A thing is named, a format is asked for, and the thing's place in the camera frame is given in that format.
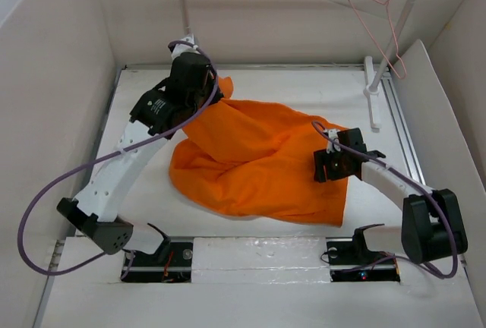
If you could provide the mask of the orange trousers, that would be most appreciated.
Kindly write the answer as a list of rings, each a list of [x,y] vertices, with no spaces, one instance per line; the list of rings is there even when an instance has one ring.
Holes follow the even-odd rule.
[[[172,185],[213,212],[340,227],[346,179],[314,180],[314,152],[326,141],[317,115],[280,103],[233,99],[230,77],[219,79],[222,99],[183,131],[169,164]]]

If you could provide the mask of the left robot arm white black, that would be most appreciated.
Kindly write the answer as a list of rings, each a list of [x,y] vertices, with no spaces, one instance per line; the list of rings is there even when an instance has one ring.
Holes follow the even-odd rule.
[[[177,56],[169,76],[130,111],[113,154],[86,187],[59,201],[57,211],[105,254],[140,251],[152,264],[164,263],[168,237],[153,226],[127,221],[120,209],[141,172],[175,132],[219,99],[217,81],[215,68],[201,52]]]

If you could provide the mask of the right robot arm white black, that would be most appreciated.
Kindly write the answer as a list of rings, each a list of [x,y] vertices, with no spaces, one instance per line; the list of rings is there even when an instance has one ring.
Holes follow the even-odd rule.
[[[369,150],[361,130],[340,131],[312,126],[327,141],[314,153],[314,180],[319,183],[356,177],[378,190],[402,213],[399,247],[415,264],[445,257],[458,259],[469,248],[458,197],[449,189],[421,184],[385,162],[378,150]]]

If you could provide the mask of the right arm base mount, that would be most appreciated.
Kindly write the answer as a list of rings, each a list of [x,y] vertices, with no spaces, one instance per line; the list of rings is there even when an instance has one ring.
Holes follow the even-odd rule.
[[[369,251],[352,238],[327,238],[320,259],[330,268],[330,281],[400,282],[399,269],[386,252]]]

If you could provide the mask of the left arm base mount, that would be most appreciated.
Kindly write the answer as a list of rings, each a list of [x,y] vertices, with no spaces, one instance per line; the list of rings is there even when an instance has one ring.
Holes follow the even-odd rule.
[[[153,255],[127,253],[121,269],[121,281],[126,283],[176,284],[191,281],[193,239],[175,239],[165,257],[158,261]]]

